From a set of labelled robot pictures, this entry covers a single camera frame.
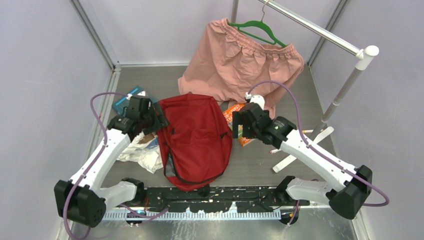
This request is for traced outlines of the red backpack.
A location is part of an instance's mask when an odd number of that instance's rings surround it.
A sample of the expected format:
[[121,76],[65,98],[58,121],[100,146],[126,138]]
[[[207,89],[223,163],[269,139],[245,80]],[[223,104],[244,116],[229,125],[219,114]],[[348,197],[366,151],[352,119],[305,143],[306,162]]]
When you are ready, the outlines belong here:
[[229,164],[233,139],[217,101],[188,93],[159,104],[169,122],[157,132],[167,180],[189,192],[220,177]]

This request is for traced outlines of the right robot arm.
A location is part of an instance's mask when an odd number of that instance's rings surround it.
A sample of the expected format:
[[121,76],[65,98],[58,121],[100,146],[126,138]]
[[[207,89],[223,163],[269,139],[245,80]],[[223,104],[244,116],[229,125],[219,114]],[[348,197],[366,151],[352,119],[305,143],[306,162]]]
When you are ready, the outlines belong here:
[[277,187],[277,198],[283,205],[291,205],[295,200],[328,204],[338,215],[352,220],[371,194],[372,189],[366,184],[373,179],[369,167],[355,167],[342,161],[313,143],[286,118],[271,119],[269,111],[256,103],[234,111],[232,126],[242,126],[243,137],[258,139],[294,156],[324,179],[311,181],[287,176]]

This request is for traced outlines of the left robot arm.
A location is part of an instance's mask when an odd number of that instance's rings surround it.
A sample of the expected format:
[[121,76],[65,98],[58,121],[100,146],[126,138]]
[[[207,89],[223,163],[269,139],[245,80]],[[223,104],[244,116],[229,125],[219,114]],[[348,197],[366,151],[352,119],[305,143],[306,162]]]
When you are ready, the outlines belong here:
[[58,215],[94,228],[105,213],[121,204],[141,206],[147,194],[142,181],[126,177],[112,187],[102,188],[101,185],[119,155],[135,137],[168,125],[158,102],[145,96],[131,96],[123,113],[103,127],[103,140],[85,164],[69,180],[59,180],[55,184]]

